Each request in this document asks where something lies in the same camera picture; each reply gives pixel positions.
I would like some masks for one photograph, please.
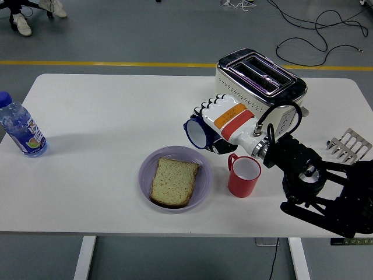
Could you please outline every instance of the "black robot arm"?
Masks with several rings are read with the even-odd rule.
[[[285,213],[346,238],[373,233],[373,160],[352,165],[324,162],[314,150],[286,134],[269,142],[263,164],[284,171],[287,201],[280,207]],[[317,196],[328,180],[343,186],[335,200]]]

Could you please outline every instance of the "bottle cap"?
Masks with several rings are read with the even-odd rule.
[[[0,108],[6,107],[13,102],[8,92],[0,92]]]

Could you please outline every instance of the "orange stripe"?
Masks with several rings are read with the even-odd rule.
[[[236,106],[232,107],[228,111],[226,111],[224,114],[222,114],[219,118],[217,118],[214,121],[214,125],[218,128],[221,129],[227,122],[232,120],[235,116],[237,116],[239,113],[243,112],[246,110],[246,106],[243,105],[242,103],[238,103]]]

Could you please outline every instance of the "purple plate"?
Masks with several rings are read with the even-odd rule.
[[[158,159],[163,156],[169,159],[177,159],[185,162],[194,162],[199,164],[198,172],[195,179],[194,190],[189,204],[183,208],[170,209],[154,204],[155,206],[172,211],[185,211],[196,206],[206,198],[212,183],[212,171],[209,162],[197,151],[184,146],[169,146],[156,150],[150,154],[142,163],[139,171],[139,184],[143,195],[150,200],[153,178],[157,171]]]

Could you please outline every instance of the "red stripe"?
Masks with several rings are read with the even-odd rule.
[[[254,117],[253,113],[249,110],[243,111],[239,114],[236,118],[234,118],[229,124],[221,132],[221,135],[224,137],[225,140],[229,140],[232,136],[233,132],[235,132],[240,126],[242,126],[245,122],[250,120]]]

